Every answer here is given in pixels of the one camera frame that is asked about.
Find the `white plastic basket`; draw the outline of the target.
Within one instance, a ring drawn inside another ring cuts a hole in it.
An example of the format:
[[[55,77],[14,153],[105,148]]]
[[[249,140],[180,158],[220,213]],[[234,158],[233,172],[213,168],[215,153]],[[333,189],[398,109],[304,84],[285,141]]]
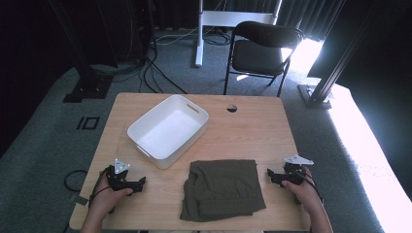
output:
[[[209,114],[183,95],[171,95],[134,121],[128,137],[155,167],[169,168],[206,131]]]

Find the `white metal desk frame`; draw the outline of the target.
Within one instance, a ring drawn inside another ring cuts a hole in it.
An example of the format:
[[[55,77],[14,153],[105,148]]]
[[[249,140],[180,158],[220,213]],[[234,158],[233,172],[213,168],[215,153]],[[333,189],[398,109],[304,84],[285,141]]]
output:
[[[275,4],[275,8],[272,13],[252,13],[227,12],[218,10],[205,11],[203,8],[203,0],[198,0],[198,36],[194,65],[196,67],[201,67],[203,65],[204,26],[235,27],[238,23],[246,20],[252,20],[275,25],[278,20],[282,3],[283,0],[277,0],[277,3]]]

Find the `dark curtain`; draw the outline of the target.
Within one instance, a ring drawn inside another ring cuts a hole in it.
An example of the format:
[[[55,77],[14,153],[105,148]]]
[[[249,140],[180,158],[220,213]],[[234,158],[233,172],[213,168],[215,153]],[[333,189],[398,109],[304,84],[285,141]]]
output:
[[[277,24],[301,30],[306,38],[324,40],[346,0],[282,0]]]

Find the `olive green pants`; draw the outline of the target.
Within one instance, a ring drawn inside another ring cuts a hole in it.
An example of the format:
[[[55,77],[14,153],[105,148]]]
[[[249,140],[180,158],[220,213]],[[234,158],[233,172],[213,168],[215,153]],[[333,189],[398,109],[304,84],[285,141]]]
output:
[[[254,160],[191,162],[180,219],[207,222],[251,216],[265,208]]]

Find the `black stand with base plate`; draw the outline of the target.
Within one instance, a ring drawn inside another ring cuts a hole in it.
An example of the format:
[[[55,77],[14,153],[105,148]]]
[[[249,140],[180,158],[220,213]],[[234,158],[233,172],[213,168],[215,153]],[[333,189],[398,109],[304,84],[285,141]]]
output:
[[[79,74],[79,80],[73,90],[64,97],[63,102],[81,103],[84,99],[105,99],[113,76],[99,75],[89,65],[75,28],[61,1],[48,0],[48,3],[56,17],[56,29],[61,35],[64,48]]]

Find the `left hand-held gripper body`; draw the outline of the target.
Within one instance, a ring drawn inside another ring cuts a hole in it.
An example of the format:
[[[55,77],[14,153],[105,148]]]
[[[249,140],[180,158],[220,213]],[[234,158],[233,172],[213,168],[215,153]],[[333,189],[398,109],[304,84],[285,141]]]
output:
[[[108,171],[106,173],[106,177],[109,183],[109,186],[114,190],[122,190],[126,188],[130,188],[133,190],[134,193],[139,191],[139,183],[138,182],[128,182],[126,180],[126,176],[128,173],[128,169],[131,167],[130,164],[126,164],[119,160],[118,158],[115,159],[114,164],[108,167]]]

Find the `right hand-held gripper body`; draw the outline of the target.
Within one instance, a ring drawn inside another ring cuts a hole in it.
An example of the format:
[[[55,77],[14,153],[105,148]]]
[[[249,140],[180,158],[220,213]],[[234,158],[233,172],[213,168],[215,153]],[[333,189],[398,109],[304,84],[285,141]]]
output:
[[[297,185],[302,184],[306,176],[303,167],[313,164],[313,160],[304,158],[298,154],[285,158],[284,174],[281,175],[280,183],[282,183],[282,181],[288,181]]]

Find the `black aluminium post with base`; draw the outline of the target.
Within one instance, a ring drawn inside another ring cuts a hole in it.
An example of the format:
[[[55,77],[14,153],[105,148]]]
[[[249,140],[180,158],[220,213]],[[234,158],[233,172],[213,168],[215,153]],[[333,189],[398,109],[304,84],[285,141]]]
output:
[[[330,109],[327,98],[333,85],[360,45],[370,22],[371,11],[342,9],[323,47],[309,71],[310,77],[320,78],[317,85],[298,86],[307,108]]]

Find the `black folding chair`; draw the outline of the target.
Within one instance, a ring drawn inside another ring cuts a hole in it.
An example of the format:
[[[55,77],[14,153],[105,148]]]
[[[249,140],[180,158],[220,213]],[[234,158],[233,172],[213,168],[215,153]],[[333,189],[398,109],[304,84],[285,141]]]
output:
[[[227,94],[229,75],[248,75],[269,79],[271,86],[282,76],[277,96],[282,93],[292,55],[305,39],[295,27],[242,21],[231,32],[223,94]]]

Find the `dark computer tower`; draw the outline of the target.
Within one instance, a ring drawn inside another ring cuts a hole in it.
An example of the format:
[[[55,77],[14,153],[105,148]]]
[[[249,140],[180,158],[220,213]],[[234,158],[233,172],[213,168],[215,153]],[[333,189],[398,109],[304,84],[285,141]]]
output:
[[[152,0],[97,0],[117,62],[144,62],[154,34]]]

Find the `person's left hand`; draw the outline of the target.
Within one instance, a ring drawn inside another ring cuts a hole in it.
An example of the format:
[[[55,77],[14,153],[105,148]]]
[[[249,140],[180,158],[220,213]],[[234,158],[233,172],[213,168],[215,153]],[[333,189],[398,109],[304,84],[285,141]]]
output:
[[[130,188],[118,191],[113,190],[110,187],[107,178],[103,177],[96,188],[96,192],[93,194],[88,213],[93,217],[103,218],[122,198],[130,195],[132,192],[133,190]]]

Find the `person's right hand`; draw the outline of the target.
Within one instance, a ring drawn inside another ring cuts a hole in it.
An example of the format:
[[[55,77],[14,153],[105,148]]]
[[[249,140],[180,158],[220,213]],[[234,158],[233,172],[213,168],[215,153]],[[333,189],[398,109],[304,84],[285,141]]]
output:
[[[282,181],[282,185],[297,197],[303,205],[304,210],[307,212],[308,208],[322,206],[323,204],[319,198],[309,169],[307,167],[304,167],[303,169],[306,172],[306,176],[302,184],[297,185],[288,181]]]

